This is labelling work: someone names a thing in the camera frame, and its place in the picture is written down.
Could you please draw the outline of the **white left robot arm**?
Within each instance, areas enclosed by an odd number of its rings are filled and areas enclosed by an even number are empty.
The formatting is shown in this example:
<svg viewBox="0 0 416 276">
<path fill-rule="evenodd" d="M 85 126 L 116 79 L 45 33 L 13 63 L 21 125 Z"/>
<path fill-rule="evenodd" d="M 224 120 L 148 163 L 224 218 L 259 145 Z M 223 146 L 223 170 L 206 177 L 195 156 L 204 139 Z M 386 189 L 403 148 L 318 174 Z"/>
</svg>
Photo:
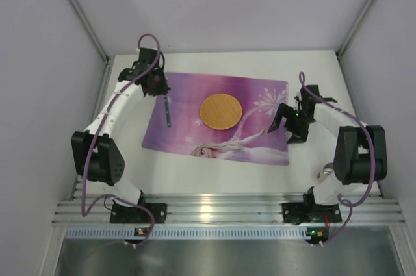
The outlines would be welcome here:
<svg viewBox="0 0 416 276">
<path fill-rule="evenodd" d="M 88 182 L 104 185 L 101 199 L 110 198 L 126 207 L 144 208 L 143 191 L 124 177 L 125 160 L 116 144 L 133 109 L 145 97 L 166 96 L 170 91 L 164 74 L 165 58 L 158 49 L 140 48 L 138 59 L 121 71 L 95 120 L 71 137 L 75 169 L 82 178 L 81 212 L 93 205 L 86 202 Z"/>
</svg>

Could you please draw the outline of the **green-handled cutlery piece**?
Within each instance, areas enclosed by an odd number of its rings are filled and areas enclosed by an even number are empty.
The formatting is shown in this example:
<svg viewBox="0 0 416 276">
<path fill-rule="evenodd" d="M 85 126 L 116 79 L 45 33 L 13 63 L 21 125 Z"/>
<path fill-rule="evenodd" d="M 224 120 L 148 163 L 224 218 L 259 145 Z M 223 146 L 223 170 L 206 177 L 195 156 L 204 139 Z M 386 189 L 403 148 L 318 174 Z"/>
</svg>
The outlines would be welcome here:
<svg viewBox="0 0 416 276">
<path fill-rule="evenodd" d="M 165 115 L 166 115 L 166 125 L 168 128 L 171 128 L 172 120 L 170 116 L 170 98 L 167 95 L 164 96 L 164 109 L 165 109 Z"/>
</svg>

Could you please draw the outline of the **round woven orange plate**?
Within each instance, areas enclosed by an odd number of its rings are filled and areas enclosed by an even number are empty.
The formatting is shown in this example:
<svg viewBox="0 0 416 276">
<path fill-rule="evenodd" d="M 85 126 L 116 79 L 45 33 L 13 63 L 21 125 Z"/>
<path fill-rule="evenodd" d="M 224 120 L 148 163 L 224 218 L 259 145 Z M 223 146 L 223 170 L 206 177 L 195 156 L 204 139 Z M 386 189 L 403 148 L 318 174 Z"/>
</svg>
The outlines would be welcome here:
<svg viewBox="0 0 416 276">
<path fill-rule="evenodd" d="M 199 115 L 208 128 L 223 131 L 236 126 L 241 120 L 242 105 L 232 95 L 213 94 L 202 102 Z"/>
</svg>

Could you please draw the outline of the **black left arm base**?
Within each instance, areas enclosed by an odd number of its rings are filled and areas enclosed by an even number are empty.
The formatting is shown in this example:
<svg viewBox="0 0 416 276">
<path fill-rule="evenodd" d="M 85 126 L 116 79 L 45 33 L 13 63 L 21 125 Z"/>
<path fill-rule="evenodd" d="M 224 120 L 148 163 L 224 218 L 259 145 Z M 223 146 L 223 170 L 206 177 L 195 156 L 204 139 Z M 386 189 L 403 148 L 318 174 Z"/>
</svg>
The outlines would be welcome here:
<svg viewBox="0 0 416 276">
<path fill-rule="evenodd" d="M 155 224 L 165 223 L 168 207 L 166 203 L 145 203 L 144 207 L 152 213 Z M 151 218 L 143 210 L 136 207 L 127 207 L 115 201 L 109 221 L 111 224 L 150 224 Z"/>
</svg>

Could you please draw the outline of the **purple printed cloth placemat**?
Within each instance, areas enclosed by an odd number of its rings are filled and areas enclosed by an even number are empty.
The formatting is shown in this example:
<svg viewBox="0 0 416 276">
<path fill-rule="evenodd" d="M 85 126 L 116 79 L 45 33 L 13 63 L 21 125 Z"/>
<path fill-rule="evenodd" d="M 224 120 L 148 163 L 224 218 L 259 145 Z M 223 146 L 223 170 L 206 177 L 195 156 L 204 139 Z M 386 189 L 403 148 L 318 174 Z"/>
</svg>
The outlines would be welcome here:
<svg viewBox="0 0 416 276">
<path fill-rule="evenodd" d="M 142 141 L 145 149 L 237 162 L 286 166 L 285 129 L 270 132 L 287 102 L 287 81 L 168 73 Z"/>
</svg>

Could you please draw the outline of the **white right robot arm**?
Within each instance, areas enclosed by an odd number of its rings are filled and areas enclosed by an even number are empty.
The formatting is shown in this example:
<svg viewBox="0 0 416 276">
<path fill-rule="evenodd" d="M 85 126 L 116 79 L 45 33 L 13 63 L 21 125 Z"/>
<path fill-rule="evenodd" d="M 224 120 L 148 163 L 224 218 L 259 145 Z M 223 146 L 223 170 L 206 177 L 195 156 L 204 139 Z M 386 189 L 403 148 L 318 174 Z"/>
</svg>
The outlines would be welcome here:
<svg viewBox="0 0 416 276">
<path fill-rule="evenodd" d="M 268 132 L 284 126 L 290 132 L 290 144 L 307 141 L 309 126 L 320 123 L 336 139 L 333 171 L 304 194 L 304 204 L 318 207 L 341 204 L 357 207 L 371 194 L 373 184 L 387 175 L 385 130 L 367 125 L 339 108 L 332 97 L 322 97 L 317 85 L 302 86 L 298 107 L 279 105 Z"/>
</svg>

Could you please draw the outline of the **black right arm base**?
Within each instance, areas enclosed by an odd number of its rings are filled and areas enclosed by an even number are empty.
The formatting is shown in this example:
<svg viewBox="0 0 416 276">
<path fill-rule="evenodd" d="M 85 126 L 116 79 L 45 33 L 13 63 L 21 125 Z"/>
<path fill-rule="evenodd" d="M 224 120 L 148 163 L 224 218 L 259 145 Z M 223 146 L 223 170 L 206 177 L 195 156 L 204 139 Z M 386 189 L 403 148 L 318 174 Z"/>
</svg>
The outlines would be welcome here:
<svg viewBox="0 0 416 276">
<path fill-rule="evenodd" d="M 312 195 L 304 194 L 301 202 L 287 202 L 281 205 L 283 222 L 293 225 L 303 223 L 341 223 L 339 205 L 320 205 Z"/>
</svg>

